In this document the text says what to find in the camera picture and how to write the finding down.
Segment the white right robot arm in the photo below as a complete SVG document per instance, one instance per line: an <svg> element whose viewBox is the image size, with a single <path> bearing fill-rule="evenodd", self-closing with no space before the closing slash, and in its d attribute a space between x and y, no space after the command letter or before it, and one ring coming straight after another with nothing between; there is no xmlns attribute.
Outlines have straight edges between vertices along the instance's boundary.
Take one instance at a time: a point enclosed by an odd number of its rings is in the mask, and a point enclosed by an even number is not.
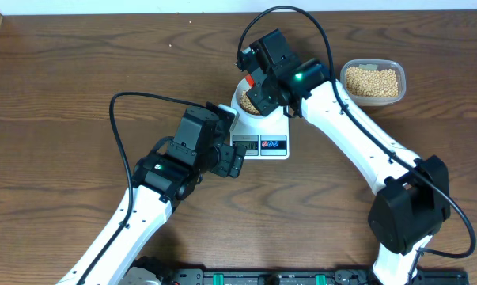
<svg viewBox="0 0 477 285"><path fill-rule="evenodd" d="M419 257L450 216L445 163L398 144L350 99L331 66L303 63L279 30L239 49L237 66L252 78L247 95L261 116L291 107L357 167L375 195L368 216L380 242L373 274L382 284L411 283Z"/></svg>

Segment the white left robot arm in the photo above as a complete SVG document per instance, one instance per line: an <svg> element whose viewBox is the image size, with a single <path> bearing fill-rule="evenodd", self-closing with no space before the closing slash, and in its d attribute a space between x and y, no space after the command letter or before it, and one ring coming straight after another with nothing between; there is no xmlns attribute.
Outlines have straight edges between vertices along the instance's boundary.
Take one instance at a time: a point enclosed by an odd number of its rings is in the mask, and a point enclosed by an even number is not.
<svg viewBox="0 0 477 285"><path fill-rule="evenodd" d="M147 241L210 172L238 177L245 148L225 143L239 114L220 104L191 106L174 136L158 141L134 169L118 208L61 284L119 284Z"/></svg>

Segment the red plastic measuring scoop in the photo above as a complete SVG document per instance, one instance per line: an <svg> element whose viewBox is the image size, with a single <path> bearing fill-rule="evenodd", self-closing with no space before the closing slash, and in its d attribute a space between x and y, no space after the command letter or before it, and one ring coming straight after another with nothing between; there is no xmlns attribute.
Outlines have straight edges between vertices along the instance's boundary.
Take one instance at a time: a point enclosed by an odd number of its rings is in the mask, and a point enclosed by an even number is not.
<svg viewBox="0 0 477 285"><path fill-rule="evenodd" d="M252 76L249 74L249 75L246 75L245 76L245 81L247 82L249 88L253 88L255 86L255 82L254 82L254 79L252 78Z"/></svg>

